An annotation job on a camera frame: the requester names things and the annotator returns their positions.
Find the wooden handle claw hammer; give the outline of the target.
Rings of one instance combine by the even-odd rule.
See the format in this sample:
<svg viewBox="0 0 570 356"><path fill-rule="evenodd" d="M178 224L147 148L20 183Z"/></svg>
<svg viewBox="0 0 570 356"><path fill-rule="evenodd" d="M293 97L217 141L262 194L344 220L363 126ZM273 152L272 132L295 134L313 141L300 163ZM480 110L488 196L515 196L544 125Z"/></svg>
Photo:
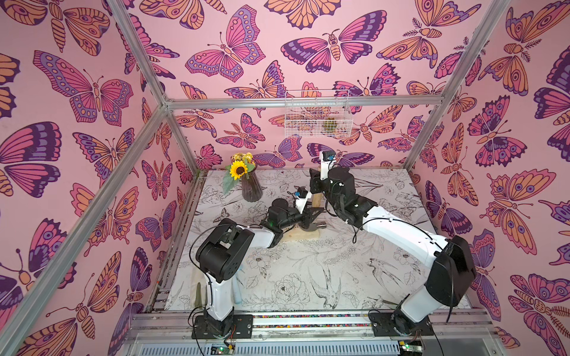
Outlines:
<svg viewBox="0 0 570 356"><path fill-rule="evenodd" d="M303 206L303 219L299 226L304 231L317 231L327 227L326 222L320 220L320 216L324 212L323 197L322 193L307 194L305 198L300 200L300 204Z"/></svg>

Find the wooden block with nails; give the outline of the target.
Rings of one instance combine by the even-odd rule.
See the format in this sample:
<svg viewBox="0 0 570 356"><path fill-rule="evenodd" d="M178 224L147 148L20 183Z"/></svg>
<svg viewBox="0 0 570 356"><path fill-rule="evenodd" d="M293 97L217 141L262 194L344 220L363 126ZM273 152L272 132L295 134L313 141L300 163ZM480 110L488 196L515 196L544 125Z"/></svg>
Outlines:
<svg viewBox="0 0 570 356"><path fill-rule="evenodd" d="M295 242L304 240L318 240L322 234L327 229L325 223L321 225L312 225L309 230L303 229L296 225L292 230L284 234L281 239L282 242Z"/></svg>

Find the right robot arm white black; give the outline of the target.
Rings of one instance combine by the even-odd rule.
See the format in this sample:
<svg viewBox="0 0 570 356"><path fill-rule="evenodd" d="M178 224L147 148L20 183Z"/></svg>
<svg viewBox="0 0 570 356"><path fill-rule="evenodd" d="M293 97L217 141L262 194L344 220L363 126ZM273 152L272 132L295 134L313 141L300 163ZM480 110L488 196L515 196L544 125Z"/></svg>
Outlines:
<svg viewBox="0 0 570 356"><path fill-rule="evenodd" d="M434 311L445 306L452 312L457 307L476 277L465 239L432 234L357 194L355 177L348 168L310 169L309 177L310 192L323 194L338 219L356 231L366 231L393 243L429 270L423 285L393 311L391 321L397 333L410 335Z"/></svg>

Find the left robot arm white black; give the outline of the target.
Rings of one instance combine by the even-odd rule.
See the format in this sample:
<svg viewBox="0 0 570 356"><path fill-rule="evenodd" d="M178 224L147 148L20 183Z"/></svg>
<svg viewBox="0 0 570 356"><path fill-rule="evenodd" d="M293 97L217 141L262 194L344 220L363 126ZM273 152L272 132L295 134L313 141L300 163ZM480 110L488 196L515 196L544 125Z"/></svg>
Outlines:
<svg viewBox="0 0 570 356"><path fill-rule="evenodd" d="M313 207L307 198L297 200L292 206L278 198L259 224L243 225L224 218L206 230L209 235L198 247L193 263L206 277L209 304L203 312L203 320L207 332L225 337L234 330L232 285L249 250L271 249L297 226L306 231L320 229L315 220L323 212L323 208Z"/></svg>

